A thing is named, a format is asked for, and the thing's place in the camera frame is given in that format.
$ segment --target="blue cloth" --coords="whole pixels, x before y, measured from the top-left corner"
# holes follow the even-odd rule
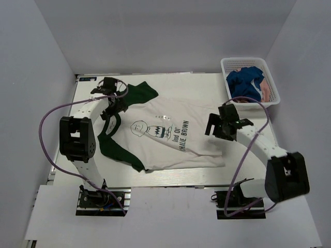
[[[227,76],[231,97],[250,97],[260,102],[261,95],[251,82],[254,80],[255,87],[261,90],[260,83],[264,79],[262,73],[263,71],[255,66],[231,71]]]

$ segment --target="charlie brown graphic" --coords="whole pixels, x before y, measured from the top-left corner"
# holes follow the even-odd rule
[[[148,126],[143,120],[138,120],[131,125],[131,132],[138,137],[143,136],[145,133],[148,133],[150,136],[156,138],[167,138],[171,137],[172,126],[167,129],[162,126]]]

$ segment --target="white plastic basket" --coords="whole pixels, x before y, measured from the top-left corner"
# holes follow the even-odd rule
[[[269,102],[262,102],[262,104],[265,107],[269,107],[271,105],[275,105],[280,102],[280,97],[279,97],[277,88],[275,86],[275,82],[273,80],[273,77],[271,76],[269,68],[264,59],[261,59],[261,58],[223,58],[221,60],[221,66],[222,66],[223,77],[224,77],[225,86],[227,88],[227,93],[228,93],[229,99],[231,99],[231,93],[230,93],[228,82],[227,82],[227,76],[229,75],[229,73],[231,71],[237,70],[242,67],[256,66],[263,71],[265,80],[267,81],[267,84],[269,85],[269,88],[270,88]],[[237,103],[237,102],[233,102],[233,101],[231,101],[231,102],[239,110],[251,110],[251,109],[261,108],[261,106],[259,106],[257,103]]]

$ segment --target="white wall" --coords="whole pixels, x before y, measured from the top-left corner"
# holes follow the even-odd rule
[[[330,13],[330,1],[297,1],[266,59],[281,99],[272,108],[275,132],[280,145],[305,157],[323,247],[331,247]]]
[[[0,247],[20,247],[36,191],[50,170],[38,125],[72,98],[74,75],[33,0],[0,3]],[[59,111],[47,121],[54,155]]]
[[[295,0],[35,0],[74,73],[219,72],[264,58]]]

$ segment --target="purple cable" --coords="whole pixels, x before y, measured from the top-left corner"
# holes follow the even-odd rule
[[[60,105],[60,106],[57,106],[51,110],[49,110],[44,116],[43,118],[41,119],[40,121],[40,124],[39,124],[39,141],[40,141],[40,144],[41,144],[41,149],[43,151],[43,153],[45,154],[47,160],[57,169],[59,170],[60,172],[63,172],[63,173],[66,173],[66,174],[69,174],[69,175],[72,175],[72,176],[75,176],[75,177],[79,177],[81,179],[83,179],[84,181],[86,181],[89,185],[91,185],[94,189],[96,190],[99,190],[99,191],[103,191],[103,192],[106,192],[108,194],[111,194],[114,199],[117,201],[117,203],[119,204],[122,212],[124,213],[124,215],[126,214],[122,204],[119,202],[119,200],[117,199],[117,197],[114,195],[113,192],[109,191],[109,190],[104,190],[104,189],[101,189],[101,188],[98,188],[94,183],[90,182],[88,180],[88,178],[82,176],[82,175],[79,175],[79,174],[76,174],[76,173],[72,173],[72,172],[69,172],[65,169],[62,169],[60,168],[59,166],[57,166],[53,160],[51,159],[51,157],[49,156],[46,148],[45,148],[45,144],[43,142],[43,139],[42,139],[42,125],[45,121],[45,119],[52,113],[54,112],[55,110],[58,110],[58,109],[61,109],[62,107],[68,107],[68,106],[72,106],[72,105],[76,105],[76,104],[80,104],[80,103],[85,103],[85,102],[92,102],[94,100],[100,100],[100,99],[103,99],[103,98],[122,98],[124,97],[128,92],[129,92],[129,89],[128,89],[128,85],[126,83],[124,83],[122,80],[118,80],[118,82],[121,82],[122,84],[124,84],[126,86],[126,91],[124,92],[123,95],[120,95],[120,96],[101,96],[101,97],[95,97],[94,99],[86,99],[86,100],[82,100],[82,101],[77,101],[77,102],[71,102],[71,103],[66,103],[66,104],[63,104],[63,105]]]
[[[226,105],[228,102],[230,102],[230,101],[232,101],[232,100],[238,100],[238,99],[245,99],[245,100],[250,100],[250,101],[253,101],[253,102],[258,103],[258,104],[263,108],[263,110],[264,110],[264,112],[265,112],[265,115],[266,115],[266,117],[267,117],[267,121],[266,121],[266,123],[263,125],[263,127],[260,128],[260,129],[257,131],[257,133],[256,133],[255,136],[253,137],[252,141],[249,143],[249,145],[248,145],[248,147],[247,147],[247,149],[246,149],[246,151],[245,151],[245,153],[244,153],[242,159],[241,159],[240,162],[239,162],[239,165],[238,165],[238,167],[237,167],[237,170],[235,171],[234,176],[233,176],[233,178],[232,178],[232,180],[231,180],[231,183],[230,183],[230,186],[229,186],[229,190],[228,190],[228,192],[227,192],[227,196],[226,196],[226,198],[225,198],[225,204],[224,204],[224,215],[225,215],[226,217],[232,217],[232,216],[234,216],[235,214],[240,213],[240,212],[244,211],[245,209],[254,206],[256,203],[258,203],[258,202],[260,202],[260,201],[262,200],[262,198],[256,199],[256,200],[253,201],[252,203],[250,203],[250,204],[248,204],[248,205],[246,205],[246,206],[244,206],[244,207],[242,207],[242,208],[240,208],[240,209],[238,209],[238,210],[236,210],[236,211],[234,211],[234,212],[228,214],[228,203],[229,203],[229,199],[230,199],[231,190],[232,190],[232,188],[234,187],[234,182],[235,182],[235,180],[236,180],[236,178],[237,178],[237,176],[238,176],[238,174],[239,174],[239,171],[240,171],[240,169],[241,169],[241,167],[242,167],[242,165],[243,165],[243,163],[244,163],[244,160],[245,160],[245,158],[246,158],[248,152],[250,151],[250,149],[251,149],[252,146],[253,146],[253,143],[254,143],[255,140],[258,138],[260,132],[261,132],[261,131],[262,131],[262,130],[263,130],[263,129],[269,124],[269,121],[270,121],[269,113],[268,113],[268,110],[266,109],[266,107],[263,106],[263,104],[262,104],[261,102],[255,100],[255,99],[253,99],[253,98],[250,98],[250,97],[234,97],[234,98],[231,98],[230,100],[226,101],[223,105]],[[276,204],[274,204],[271,208],[267,209],[267,210],[264,211],[264,212],[267,212],[267,211],[273,209],[275,205],[276,205]]]

